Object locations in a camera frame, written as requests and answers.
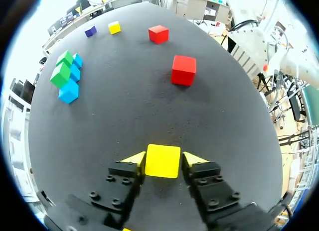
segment bolt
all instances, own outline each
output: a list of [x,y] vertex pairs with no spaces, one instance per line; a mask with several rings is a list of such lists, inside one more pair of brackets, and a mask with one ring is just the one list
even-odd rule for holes
[[86,225],[87,219],[84,216],[79,216],[78,217],[78,222],[80,225]]
[[112,175],[108,175],[106,177],[106,180],[109,181],[109,182],[112,182],[112,181],[115,181],[115,178]]
[[92,200],[99,200],[100,199],[100,196],[98,195],[98,193],[96,193],[94,191],[90,193],[90,197]]
[[117,198],[112,199],[112,205],[113,206],[119,206],[121,204],[121,201]]
[[211,207],[211,208],[212,207],[216,207],[217,205],[219,205],[219,201],[215,200],[215,199],[210,200],[209,203],[208,203],[208,206]]
[[206,179],[201,179],[201,180],[198,181],[198,183],[200,185],[206,185],[207,184],[207,180]]
[[215,177],[215,180],[223,181],[224,179],[223,179],[223,177],[221,175],[218,175],[218,176]]
[[129,184],[131,184],[131,181],[130,181],[128,178],[124,178],[124,179],[122,180],[122,184],[123,184],[123,185],[129,185]]
[[240,193],[239,193],[239,192],[234,192],[231,197],[232,197],[233,199],[238,200],[238,199],[240,199]]

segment chair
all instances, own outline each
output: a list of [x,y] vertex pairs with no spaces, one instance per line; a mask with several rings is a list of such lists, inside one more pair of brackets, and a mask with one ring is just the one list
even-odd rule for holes
[[298,121],[298,122],[305,122],[305,120],[300,120],[301,115],[306,116],[306,110],[305,110],[305,105],[303,103],[302,97],[301,97],[301,93],[297,92],[295,93],[295,91],[292,91],[293,86],[296,85],[295,82],[291,83],[288,91],[287,91],[287,96],[290,97],[289,99],[289,103],[290,103],[290,108],[293,112],[293,116],[294,116],[294,120]]

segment table surface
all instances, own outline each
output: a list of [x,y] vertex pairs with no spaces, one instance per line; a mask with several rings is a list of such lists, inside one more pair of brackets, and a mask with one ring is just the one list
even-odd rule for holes
[[[110,35],[118,20],[122,32]],[[148,28],[169,28],[169,41],[149,41]],[[97,33],[84,31],[95,25]],[[83,58],[80,97],[58,99],[50,83],[65,50]],[[170,82],[174,55],[197,59],[189,88]],[[282,190],[282,159],[262,98],[240,65],[200,28],[172,11],[139,3],[103,14],[67,35],[48,59],[32,99],[30,159],[37,186],[53,202],[68,194],[89,201],[108,164],[147,149],[180,146],[219,163],[243,205],[269,210]],[[204,230],[179,172],[147,177],[127,227],[137,231]]]

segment block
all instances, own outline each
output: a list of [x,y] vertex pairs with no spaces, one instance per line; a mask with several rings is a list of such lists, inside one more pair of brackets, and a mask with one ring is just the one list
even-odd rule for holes
[[163,178],[177,178],[180,147],[149,144],[146,152],[145,174]]
[[119,22],[115,21],[113,23],[109,23],[109,31],[111,34],[121,32],[121,27],[120,27]]
[[88,27],[86,30],[85,30],[85,34],[87,37],[91,37],[92,35],[94,35],[96,33],[96,27],[93,25],[91,27]]
[[71,67],[73,63],[73,56],[69,51],[65,51],[58,57],[55,66],[58,66],[61,63],[65,63],[68,67]]
[[149,28],[149,37],[156,44],[165,43],[169,39],[169,29],[161,25],[154,26]]
[[53,70],[50,81],[56,87],[62,88],[69,81],[70,75],[70,68],[65,63],[61,63]]
[[78,69],[82,68],[83,60],[77,53],[73,55],[73,64],[75,64]]
[[71,65],[70,70],[70,78],[73,79],[74,82],[78,82],[81,78],[81,71],[77,68],[77,66],[74,63]]
[[175,55],[172,66],[171,83],[191,86],[195,79],[195,75],[196,59]]
[[73,81],[73,79],[69,79],[69,81],[60,89],[59,98],[70,104],[74,100],[79,97],[79,85]]

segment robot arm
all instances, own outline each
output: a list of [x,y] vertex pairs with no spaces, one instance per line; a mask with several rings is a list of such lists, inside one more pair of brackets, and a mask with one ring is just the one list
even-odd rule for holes
[[[144,182],[145,163],[146,154],[138,163],[112,163],[101,187],[88,195],[90,203],[74,195],[56,206],[47,202],[45,225],[50,231],[122,230]],[[266,213],[255,203],[246,207],[239,204],[240,194],[234,192],[220,175],[221,168],[217,163],[184,152],[182,171],[208,230],[279,230],[274,225],[274,218],[283,210],[280,204],[288,203],[291,195],[286,195]]]

